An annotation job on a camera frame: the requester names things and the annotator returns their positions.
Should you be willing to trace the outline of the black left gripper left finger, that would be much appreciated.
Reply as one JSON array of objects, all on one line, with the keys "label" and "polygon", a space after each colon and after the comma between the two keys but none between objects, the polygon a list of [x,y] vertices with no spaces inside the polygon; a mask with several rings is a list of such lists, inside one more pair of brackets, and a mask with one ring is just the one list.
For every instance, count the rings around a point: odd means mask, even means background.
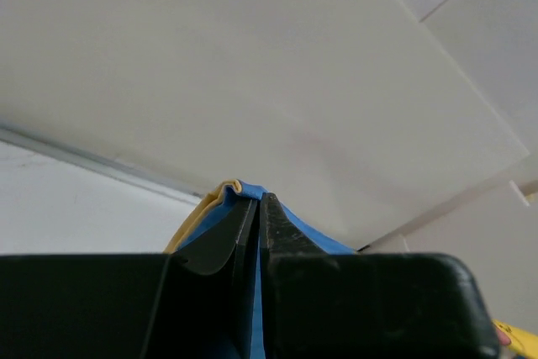
[{"label": "black left gripper left finger", "polygon": [[170,262],[170,335],[185,358],[248,358],[257,261],[257,201],[242,198]]}]

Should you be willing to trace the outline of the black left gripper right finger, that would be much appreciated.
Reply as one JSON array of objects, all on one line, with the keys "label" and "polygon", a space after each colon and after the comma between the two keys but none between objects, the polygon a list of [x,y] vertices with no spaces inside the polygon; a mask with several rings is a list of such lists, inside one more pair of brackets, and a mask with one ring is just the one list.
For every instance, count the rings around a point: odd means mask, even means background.
[{"label": "black left gripper right finger", "polygon": [[260,204],[260,274],[261,274],[261,317],[263,347],[266,358],[275,356],[272,337],[275,326],[272,314],[276,308],[273,281],[270,280],[269,262],[278,255],[350,255],[356,251],[346,245],[322,235],[322,243],[317,243],[303,229],[298,221],[291,219],[285,207],[273,193],[265,193]]}]

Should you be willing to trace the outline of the blue Pikachu placemat cloth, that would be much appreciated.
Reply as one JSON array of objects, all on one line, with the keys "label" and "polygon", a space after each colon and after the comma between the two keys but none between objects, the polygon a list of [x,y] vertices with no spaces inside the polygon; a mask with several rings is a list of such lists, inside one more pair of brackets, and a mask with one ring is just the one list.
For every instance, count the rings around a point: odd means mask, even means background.
[{"label": "blue Pikachu placemat cloth", "polygon": [[[267,190],[259,185],[230,179],[221,182],[213,191],[207,193],[197,207],[187,216],[177,232],[172,236],[165,252],[178,251],[196,240],[207,230],[223,219],[241,198],[260,201]],[[301,230],[317,247],[330,254],[351,254],[352,248],[321,233],[309,226],[284,206],[285,217]],[[500,336],[501,345],[512,351],[517,358],[537,357],[537,336],[502,321],[495,320],[494,326]]]}]

